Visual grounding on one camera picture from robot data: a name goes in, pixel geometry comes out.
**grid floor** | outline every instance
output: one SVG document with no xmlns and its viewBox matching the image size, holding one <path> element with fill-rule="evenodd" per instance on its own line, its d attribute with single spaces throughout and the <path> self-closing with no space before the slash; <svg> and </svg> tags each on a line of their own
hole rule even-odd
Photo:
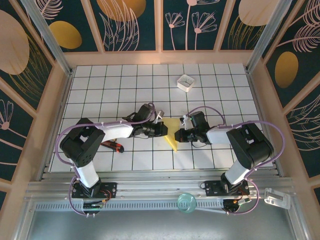
<svg viewBox="0 0 320 240">
<path fill-rule="evenodd" d="M 195 79 L 188 93 L 177 88 L 182 74 Z M 259 119 L 242 64 L 78 66 L 60 132 L 80 118 L 105 123 L 120 120 L 148 102 L 163 110 L 165 117 L 179 118 L 205 105 L 223 113 L 227 125 Z M 214 111 L 203 108 L 203 112 L 210 126 L 222 122 Z M 236 160 L 229 144 L 200 147 L 203 143 L 195 143 L 196 148 L 178 143 L 174 152 L 163 137 L 142 138 L 119 138 L 124 153 L 100 146 L 93 159 L 96 171 L 225 169 Z M 69 171 L 69 166 L 52 156 L 49 172 Z"/>
</svg>

